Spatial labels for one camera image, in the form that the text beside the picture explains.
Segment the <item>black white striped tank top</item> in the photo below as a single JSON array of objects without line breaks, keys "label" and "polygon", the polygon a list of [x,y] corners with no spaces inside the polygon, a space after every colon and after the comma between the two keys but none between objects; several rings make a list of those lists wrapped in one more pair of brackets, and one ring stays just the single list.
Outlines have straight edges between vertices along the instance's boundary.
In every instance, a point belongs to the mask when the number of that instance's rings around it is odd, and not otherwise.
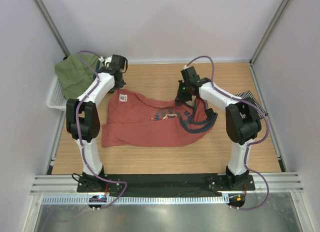
[{"label": "black white striped tank top", "polygon": [[265,115],[265,117],[268,117],[268,112],[259,104],[255,96],[252,94],[250,90],[244,91],[242,93],[236,94],[236,96],[241,97],[243,100],[250,99],[250,102],[254,104],[256,107],[258,107],[262,113]]}]

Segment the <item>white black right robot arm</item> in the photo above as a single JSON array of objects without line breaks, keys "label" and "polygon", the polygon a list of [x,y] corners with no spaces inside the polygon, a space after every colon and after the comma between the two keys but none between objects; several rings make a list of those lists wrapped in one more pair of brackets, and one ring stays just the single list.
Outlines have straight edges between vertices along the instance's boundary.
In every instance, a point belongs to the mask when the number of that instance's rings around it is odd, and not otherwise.
[{"label": "white black right robot arm", "polygon": [[176,100],[186,102],[193,96],[209,101],[225,113],[226,133],[232,141],[231,155],[226,167],[225,183],[229,189],[241,189],[249,177],[247,166],[253,143],[261,131],[261,119],[253,100],[242,99],[217,86],[209,78],[201,79],[194,67],[181,71]]}]

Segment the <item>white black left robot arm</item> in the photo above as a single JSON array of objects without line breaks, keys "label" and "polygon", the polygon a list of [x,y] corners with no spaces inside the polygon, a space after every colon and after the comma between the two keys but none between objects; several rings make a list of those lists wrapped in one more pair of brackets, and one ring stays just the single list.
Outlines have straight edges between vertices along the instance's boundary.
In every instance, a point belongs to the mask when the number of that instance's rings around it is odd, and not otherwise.
[{"label": "white black left robot arm", "polygon": [[101,128],[98,106],[109,91],[126,84],[123,73],[128,69],[128,60],[121,55],[99,56],[97,67],[88,67],[93,71],[93,82],[77,98],[67,100],[66,130],[77,143],[83,162],[77,190],[100,192],[107,179],[97,146]]}]

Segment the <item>salmon red tank top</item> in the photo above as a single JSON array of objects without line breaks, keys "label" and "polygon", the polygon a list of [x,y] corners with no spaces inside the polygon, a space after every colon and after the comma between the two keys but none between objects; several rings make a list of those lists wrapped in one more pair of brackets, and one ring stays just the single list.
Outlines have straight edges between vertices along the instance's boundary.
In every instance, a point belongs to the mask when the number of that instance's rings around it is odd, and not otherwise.
[{"label": "salmon red tank top", "polygon": [[217,113],[201,98],[189,105],[120,89],[109,100],[101,145],[182,147],[204,137],[217,118]]}]

